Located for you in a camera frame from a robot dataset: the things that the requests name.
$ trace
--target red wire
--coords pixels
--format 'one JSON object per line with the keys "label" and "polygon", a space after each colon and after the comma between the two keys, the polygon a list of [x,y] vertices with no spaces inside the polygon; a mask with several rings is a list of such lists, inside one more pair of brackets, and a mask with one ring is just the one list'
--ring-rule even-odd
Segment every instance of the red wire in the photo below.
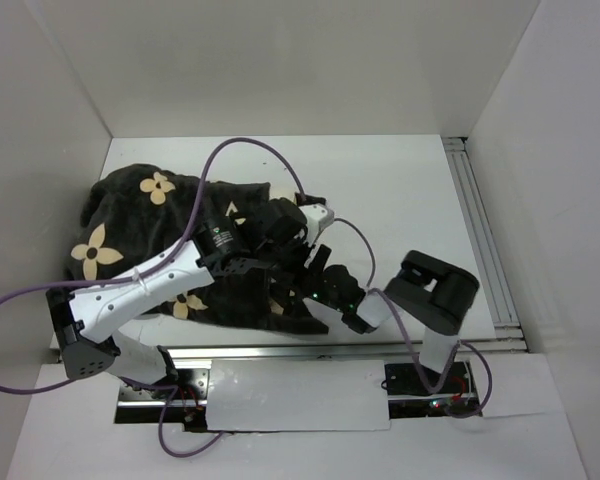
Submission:
{"label": "red wire", "polygon": [[453,377],[451,381],[459,383],[462,386],[462,391],[458,395],[454,395],[453,397],[451,397],[452,402],[457,402],[462,398],[462,395],[464,395],[464,393],[466,392],[467,386],[465,385],[464,380],[462,380],[460,377]]}
{"label": "red wire", "polygon": [[196,395],[196,390],[191,386],[188,387],[188,390],[189,390],[189,393],[191,394],[191,397],[196,402],[196,408],[200,408],[200,406],[198,405],[198,396]]}
{"label": "red wire", "polygon": [[182,408],[184,410],[185,413],[189,413],[187,411],[187,399],[184,395],[184,390],[182,390],[182,387],[178,387],[178,390],[180,390],[180,397],[182,397]]}

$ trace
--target beige flower print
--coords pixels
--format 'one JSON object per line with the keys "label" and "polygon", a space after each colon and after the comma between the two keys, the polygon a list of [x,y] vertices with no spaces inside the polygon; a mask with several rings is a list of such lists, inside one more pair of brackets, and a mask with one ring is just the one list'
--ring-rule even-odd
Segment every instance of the beige flower print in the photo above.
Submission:
{"label": "beige flower print", "polygon": [[181,320],[189,318],[189,309],[206,310],[207,307],[196,295],[178,295],[171,300],[173,302],[173,316]]}
{"label": "beige flower print", "polygon": [[71,250],[71,256],[78,261],[82,261],[82,273],[85,280],[98,278],[98,264],[111,265],[124,258],[117,250],[102,246],[104,245],[105,236],[104,223],[101,223],[91,232],[89,242],[86,245],[82,243]]}
{"label": "beige flower print", "polygon": [[162,205],[167,201],[167,193],[175,190],[176,186],[160,172],[155,172],[153,178],[145,178],[140,182],[140,190],[151,193],[149,197],[154,205]]}

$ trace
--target black cloth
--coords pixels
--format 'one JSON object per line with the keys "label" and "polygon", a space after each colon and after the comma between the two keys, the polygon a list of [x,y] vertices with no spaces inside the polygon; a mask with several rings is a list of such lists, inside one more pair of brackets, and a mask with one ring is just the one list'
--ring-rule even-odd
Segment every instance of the black cloth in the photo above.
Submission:
{"label": "black cloth", "polygon": [[[177,175],[154,165],[131,165],[109,174],[92,188],[82,213],[82,233],[66,260],[71,279],[119,275],[173,245],[182,235],[200,184],[198,177]],[[215,207],[240,217],[269,201],[270,185],[207,183],[204,195]],[[326,334],[301,301],[280,306],[270,298],[271,281],[263,270],[225,277],[183,292],[155,311],[183,320],[225,327],[292,334]]]}

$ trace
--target white wall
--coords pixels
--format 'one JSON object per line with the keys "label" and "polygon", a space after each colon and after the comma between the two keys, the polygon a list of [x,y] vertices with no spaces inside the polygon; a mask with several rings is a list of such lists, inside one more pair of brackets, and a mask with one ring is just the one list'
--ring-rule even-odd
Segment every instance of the white wall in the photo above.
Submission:
{"label": "white wall", "polygon": [[[0,0],[0,295],[58,279],[110,137],[22,1]],[[32,387],[51,323],[43,296],[0,310],[0,382]],[[28,397],[0,394],[0,479]]]}
{"label": "white wall", "polygon": [[525,331],[600,479],[600,0],[543,0],[469,141]]}
{"label": "white wall", "polygon": [[537,0],[27,0],[116,137],[467,135]]}

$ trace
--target white panel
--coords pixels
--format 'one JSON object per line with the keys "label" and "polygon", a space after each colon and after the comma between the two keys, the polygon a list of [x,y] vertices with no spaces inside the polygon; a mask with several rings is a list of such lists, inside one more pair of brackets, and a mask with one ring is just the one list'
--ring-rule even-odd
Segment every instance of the white panel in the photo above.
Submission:
{"label": "white panel", "polygon": [[244,432],[388,430],[382,360],[214,360],[207,426]]}
{"label": "white panel", "polygon": [[[0,295],[62,276],[110,137],[21,0],[0,0]],[[42,294],[0,308],[0,383],[31,388],[51,336]],[[0,479],[29,398],[0,393]]]}
{"label": "white panel", "polygon": [[[308,136],[259,137],[293,165],[308,193],[325,196],[336,212],[354,222],[374,247],[378,270],[375,286],[384,287],[409,250],[421,250],[478,276],[467,228],[438,136]],[[132,163],[154,163],[177,173],[199,175],[207,156],[223,139],[115,139],[103,176]],[[289,172],[268,152],[253,145],[231,145],[217,157],[210,178],[230,182],[272,182],[293,187]],[[333,248],[331,261],[346,264],[360,283],[370,271],[369,254],[355,232],[332,226],[321,240]],[[314,315],[330,327],[329,335],[297,337],[236,330],[181,321],[134,321],[123,331],[143,342],[168,346],[280,345],[302,343],[400,342],[395,322],[385,322],[359,335],[336,312],[309,302]],[[422,340],[424,326],[405,318],[413,338]],[[469,311],[461,336],[494,338],[493,322],[481,290]]]}
{"label": "white panel", "polygon": [[[40,384],[62,376],[61,365],[45,366]],[[162,452],[156,425],[113,425],[117,393],[118,382],[99,375],[34,397],[9,480],[586,479],[561,413],[399,420],[379,432],[238,434],[186,461]],[[180,451],[210,438],[176,425],[165,436]]]}
{"label": "white panel", "polygon": [[469,140],[527,338],[600,479],[600,0],[545,0]]}
{"label": "white panel", "polygon": [[538,0],[29,0],[117,137],[467,135]]}
{"label": "white panel", "polygon": [[[485,416],[564,412],[544,355],[502,354],[488,355],[487,359],[494,381]],[[477,357],[472,356],[470,362],[476,389],[482,397],[487,390],[486,371]]]}

